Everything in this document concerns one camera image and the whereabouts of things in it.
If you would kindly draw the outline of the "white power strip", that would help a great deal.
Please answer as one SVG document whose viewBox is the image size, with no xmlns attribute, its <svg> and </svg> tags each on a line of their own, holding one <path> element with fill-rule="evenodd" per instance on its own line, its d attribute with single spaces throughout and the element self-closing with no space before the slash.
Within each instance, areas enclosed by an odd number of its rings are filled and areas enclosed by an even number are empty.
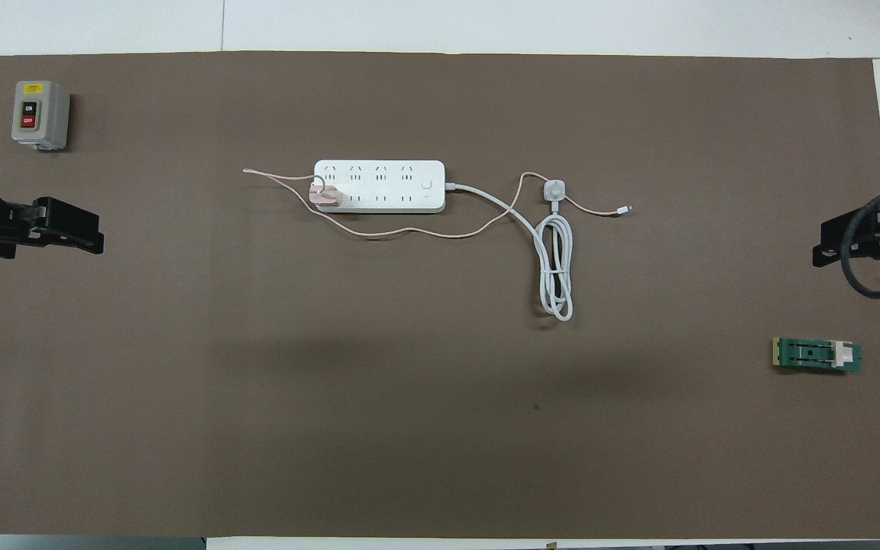
<svg viewBox="0 0 880 550">
<path fill-rule="evenodd" d="M 440 160 L 318 160 L 315 191 L 327 184 L 338 203 L 318 205 L 349 215 L 433 215 L 446 205 L 446 173 Z"/>
</svg>

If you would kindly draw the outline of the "brown table mat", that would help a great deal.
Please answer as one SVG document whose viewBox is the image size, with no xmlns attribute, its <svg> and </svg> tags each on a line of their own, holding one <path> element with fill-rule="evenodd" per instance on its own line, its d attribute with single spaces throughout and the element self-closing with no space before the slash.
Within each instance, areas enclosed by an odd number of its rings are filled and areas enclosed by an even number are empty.
<svg viewBox="0 0 880 550">
<path fill-rule="evenodd" d="M 249 174 L 333 157 L 632 212 L 565 208 L 559 322 L 515 222 L 362 241 Z M 811 264 L 879 193 L 869 60 L 0 57 L 0 194 L 107 237 L 0 260 L 0 535 L 880 539 L 880 302 Z"/>
</svg>

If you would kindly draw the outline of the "grey on-off switch box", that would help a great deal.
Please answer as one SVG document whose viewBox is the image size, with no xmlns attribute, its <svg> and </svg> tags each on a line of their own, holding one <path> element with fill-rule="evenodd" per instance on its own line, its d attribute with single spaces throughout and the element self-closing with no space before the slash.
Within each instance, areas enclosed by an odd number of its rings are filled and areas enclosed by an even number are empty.
<svg viewBox="0 0 880 550">
<path fill-rule="evenodd" d="M 49 80 L 15 83 L 11 139 L 40 152 L 64 150 L 69 140 L 71 95 Z"/>
</svg>

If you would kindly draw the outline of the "green knife switch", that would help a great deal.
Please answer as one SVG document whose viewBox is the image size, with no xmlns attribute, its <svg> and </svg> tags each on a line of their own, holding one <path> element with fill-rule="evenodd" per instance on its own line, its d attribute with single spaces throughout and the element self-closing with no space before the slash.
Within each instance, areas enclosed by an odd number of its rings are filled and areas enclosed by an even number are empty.
<svg viewBox="0 0 880 550">
<path fill-rule="evenodd" d="M 862 348 L 851 341 L 772 338 L 772 365 L 787 369 L 858 373 Z"/>
</svg>

